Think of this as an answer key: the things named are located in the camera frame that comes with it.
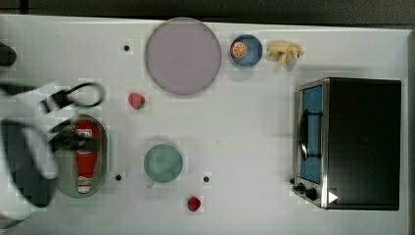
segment teal bowl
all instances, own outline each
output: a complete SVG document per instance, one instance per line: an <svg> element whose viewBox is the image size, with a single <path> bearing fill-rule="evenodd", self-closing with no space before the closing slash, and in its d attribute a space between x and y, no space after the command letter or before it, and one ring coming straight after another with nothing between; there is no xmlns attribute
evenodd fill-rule
<svg viewBox="0 0 415 235"><path fill-rule="evenodd" d="M247 45L247 55L243 58L236 58L232 56L231 49L229 48L229 56L231 57L232 62L241 69L254 67L262 58L262 44L255 36L249 34L238 36L233 40L231 45L238 41Z"/></svg>
<svg viewBox="0 0 415 235"><path fill-rule="evenodd" d="M179 176L183 167L182 157L171 145L160 144L147 152L144 169L155 182L168 183Z"/></svg>

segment pink plate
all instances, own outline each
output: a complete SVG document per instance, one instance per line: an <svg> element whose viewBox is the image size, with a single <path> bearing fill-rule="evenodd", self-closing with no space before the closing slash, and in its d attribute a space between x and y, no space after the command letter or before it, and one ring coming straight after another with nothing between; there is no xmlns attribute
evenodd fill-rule
<svg viewBox="0 0 415 235"><path fill-rule="evenodd" d="M201 22L175 18L160 25L146 46L146 66L155 83L177 95L208 87L220 69L214 33Z"/></svg>

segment peeled banana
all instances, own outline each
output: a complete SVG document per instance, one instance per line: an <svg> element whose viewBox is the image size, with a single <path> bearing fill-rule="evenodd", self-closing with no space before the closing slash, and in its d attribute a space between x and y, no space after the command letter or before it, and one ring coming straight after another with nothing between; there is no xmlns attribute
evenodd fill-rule
<svg viewBox="0 0 415 235"><path fill-rule="evenodd" d="M268 47L267 51L269 57L277 58L281 65L287 63L288 55L292 55L296 61L299 58L299 55L304 54L304 50L302 50L301 46L289 41L276 41Z"/></svg>

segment white table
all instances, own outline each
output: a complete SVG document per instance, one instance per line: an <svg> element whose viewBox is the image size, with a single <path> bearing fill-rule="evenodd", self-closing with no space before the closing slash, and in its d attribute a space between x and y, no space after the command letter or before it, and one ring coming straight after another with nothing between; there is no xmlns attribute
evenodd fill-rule
<svg viewBox="0 0 415 235"><path fill-rule="evenodd" d="M207 91L182 98L157 87L143 63L160 23L0 16L0 39L18 53L0 77L32 85L102 82L109 96L92 113L113 141L113 168L98 194L72 200L58 192L53 205L9 234L407 234L408 30L207 23L222 47L219 75ZM242 32L264 46L296 41L305 55L293 70L265 57L251 70L236 69L226 51ZM402 81L399 211L322 211L292 193L295 91L327 76ZM131 91L145 94L144 110L130 109ZM147 189L142 161L157 141L178 144L186 165L179 180ZM189 195L203 197L203 211L186 210Z"/></svg>

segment blue bowl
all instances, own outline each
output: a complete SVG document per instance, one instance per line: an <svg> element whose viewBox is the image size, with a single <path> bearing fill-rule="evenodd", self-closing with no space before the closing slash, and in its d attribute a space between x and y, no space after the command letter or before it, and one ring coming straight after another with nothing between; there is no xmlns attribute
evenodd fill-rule
<svg viewBox="0 0 415 235"><path fill-rule="evenodd" d="M231 57L232 62L242 69L252 68L256 64L258 64L258 62L262 58L262 44L260 43L260 41L252 35L243 34L235 38L235 40L233 40L233 42L231 43L231 46L232 44L234 44L234 42L237 41L240 41L247 45L247 55L243 58L236 58L232 56L231 48L229 48L229 56Z"/></svg>

